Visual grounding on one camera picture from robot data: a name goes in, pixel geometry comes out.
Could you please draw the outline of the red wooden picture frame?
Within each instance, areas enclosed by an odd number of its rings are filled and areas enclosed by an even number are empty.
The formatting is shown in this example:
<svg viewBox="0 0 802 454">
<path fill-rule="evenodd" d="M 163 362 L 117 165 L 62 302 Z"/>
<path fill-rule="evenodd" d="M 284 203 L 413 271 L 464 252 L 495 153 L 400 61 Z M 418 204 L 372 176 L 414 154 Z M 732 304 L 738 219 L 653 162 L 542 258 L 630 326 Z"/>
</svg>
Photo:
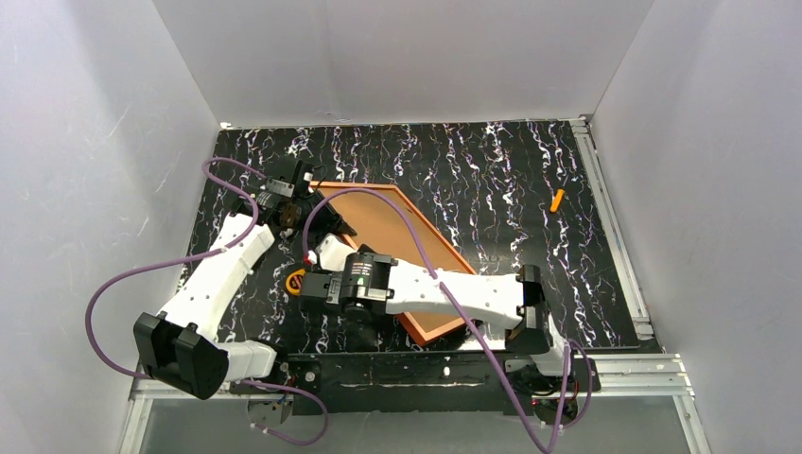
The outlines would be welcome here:
<svg viewBox="0 0 802 454">
<path fill-rule="evenodd" d="M 434 268 L 471 274 L 476 272 L 398 186 L 326 182 L 322 184 L 321 192 L 329 196 L 347 188 L 374 190 L 402 209 L 422 241 Z M 369 247 L 377 253 L 403 259 L 417 266 L 425 265 L 406 224 L 386 202 L 369 194 L 349 193 L 330 201 L 329 205 L 353 230 L 351 234 L 337 234 L 339 243 L 355 250 L 361 246 Z M 464 327 L 464 321 L 457 315 L 418 311 L 399 314 L 395 319 L 405 328 L 414 343 L 421 347 L 429 346 Z"/>
</svg>

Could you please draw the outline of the yellow handled screwdriver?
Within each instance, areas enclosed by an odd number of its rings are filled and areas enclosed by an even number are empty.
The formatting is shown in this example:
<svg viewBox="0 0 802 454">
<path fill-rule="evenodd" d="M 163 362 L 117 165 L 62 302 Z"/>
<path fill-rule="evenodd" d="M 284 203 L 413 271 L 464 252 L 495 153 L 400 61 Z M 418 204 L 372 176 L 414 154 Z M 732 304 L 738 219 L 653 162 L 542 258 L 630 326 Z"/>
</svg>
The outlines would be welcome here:
<svg viewBox="0 0 802 454">
<path fill-rule="evenodd" d="M 562 203 L 562 201 L 563 201 L 563 199 L 565 197 L 565 194 L 566 194 L 566 191 L 563 188 L 558 188 L 556 190 L 556 192 L 554 194 L 554 197 L 552 199 L 552 202 L 551 202 L 551 204 L 549 206 L 549 211 L 552 214 L 556 213 L 559 210 L 559 208 L 561 206 L 561 203 Z"/>
</svg>

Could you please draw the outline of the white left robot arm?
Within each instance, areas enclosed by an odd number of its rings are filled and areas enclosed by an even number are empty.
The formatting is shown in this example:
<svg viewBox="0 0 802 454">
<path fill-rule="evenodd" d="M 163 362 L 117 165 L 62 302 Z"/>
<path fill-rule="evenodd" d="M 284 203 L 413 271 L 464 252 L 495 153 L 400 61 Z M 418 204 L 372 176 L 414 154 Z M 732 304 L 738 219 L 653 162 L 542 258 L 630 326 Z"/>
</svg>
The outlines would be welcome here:
<svg viewBox="0 0 802 454">
<path fill-rule="evenodd" d="M 238 200 L 223 218 L 202 259 L 177 293 L 155 314 L 142 313 L 133 336 L 144 374 L 199 399 L 227 382 L 270 375 L 279 356 L 262 340 L 218 341 L 218 326 L 235 294 L 283 233 L 303 229 L 321 190 L 290 199 L 267 191 L 255 214 Z"/>
</svg>

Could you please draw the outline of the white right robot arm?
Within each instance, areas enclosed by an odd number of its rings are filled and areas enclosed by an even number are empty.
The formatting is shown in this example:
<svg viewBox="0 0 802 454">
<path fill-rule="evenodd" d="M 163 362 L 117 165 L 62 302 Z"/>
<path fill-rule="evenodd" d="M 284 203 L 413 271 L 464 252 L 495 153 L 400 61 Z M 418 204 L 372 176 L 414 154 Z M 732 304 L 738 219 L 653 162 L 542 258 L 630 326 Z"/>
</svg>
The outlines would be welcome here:
<svg viewBox="0 0 802 454">
<path fill-rule="evenodd" d="M 478 275 L 428 269 L 389 255 L 353 252 L 339 269 L 307 273 L 299 292 L 304 311 L 369 323 L 385 315 L 423 312 L 481 321 L 504 329 L 505 348 L 528 355 L 538 372 L 569 368 L 567 340 L 557 331 L 540 271 Z"/>
</svg>

